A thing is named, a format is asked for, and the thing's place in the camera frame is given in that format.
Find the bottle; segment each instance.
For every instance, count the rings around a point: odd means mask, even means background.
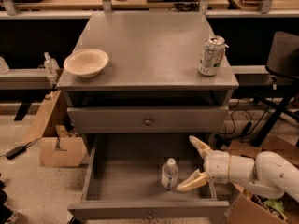
[[[47,72],[47,78],[51,84],[51,86],[55,85],[57,82],[57,69],[59,69],[59,65],[54,58],[51,58],[47,52],[44,53],[45,55],[45,68]]]
[[[178,181],[178,166],[172,158],[162,166],[161,183],[166,190],[171,190]]]
[[[9,71],[9,66],[6,63],[6,60],[4,60],[4,58],[0,56],[0,74],[6,73],[8,71]]]

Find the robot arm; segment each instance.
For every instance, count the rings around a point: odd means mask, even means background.
[[[252,158],[213,151],[194,136],[189,139],[204,159],[205,171],[195,171],[178,185],[178,190],[199,188],[212,180],[215,183],[237,183],[254,194],[270,199],[280,198],[287,192],[299,202],[299,170],[278,154],[262,152],[254,161]]]

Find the black chair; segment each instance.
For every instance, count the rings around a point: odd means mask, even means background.
[[[289,79],[291,85],[286,90],[279,105],[255,95],[255,100],[275,108],[274,113],[251,142],[251,145],[255,147],[259,147],[262,144],[281,113],[285,113],[299,122],[299,112],[291,112],[286,108],[292,97],[299,92],[299,36],[284,32],[275,32],[265,68],[271,75]]]

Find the aluminum can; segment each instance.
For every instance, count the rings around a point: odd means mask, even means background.
[[[215,76],[225,53],[225,40],[221,36],[209,38],[203,47],[199,72],[205,76]]]

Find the white bowl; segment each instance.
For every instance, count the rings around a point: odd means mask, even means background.
[[[108,56],[100,49],[81,49],[69,55],[64,69],[80,77],[94,77],[107,65]]]

